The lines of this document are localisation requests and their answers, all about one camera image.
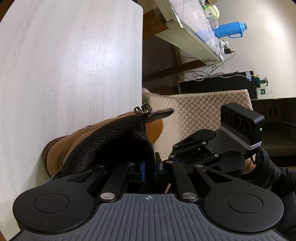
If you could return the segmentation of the black jacket sleeve forearm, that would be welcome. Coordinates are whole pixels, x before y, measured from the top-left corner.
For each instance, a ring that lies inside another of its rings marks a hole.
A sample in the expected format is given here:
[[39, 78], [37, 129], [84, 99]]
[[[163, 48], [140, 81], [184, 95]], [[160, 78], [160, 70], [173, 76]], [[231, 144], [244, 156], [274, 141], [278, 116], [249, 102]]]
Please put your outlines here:
[[283, 216], [277, 231], [288, 240], [295, 240], [295, 169], [278, 167], [268, 153], [255, 154], [255, 168], [240, 179], [275, 193], [283, 202]]

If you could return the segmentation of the person's right hand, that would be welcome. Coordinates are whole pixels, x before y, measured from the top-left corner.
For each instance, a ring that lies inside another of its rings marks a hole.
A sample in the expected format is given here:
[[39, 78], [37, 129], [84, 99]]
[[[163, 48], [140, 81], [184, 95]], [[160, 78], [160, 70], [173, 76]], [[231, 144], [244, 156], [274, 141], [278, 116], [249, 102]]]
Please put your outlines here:
[[245, 165], [242, 174], [248, 174], [255, 168], [255, 155], [245, 160]]

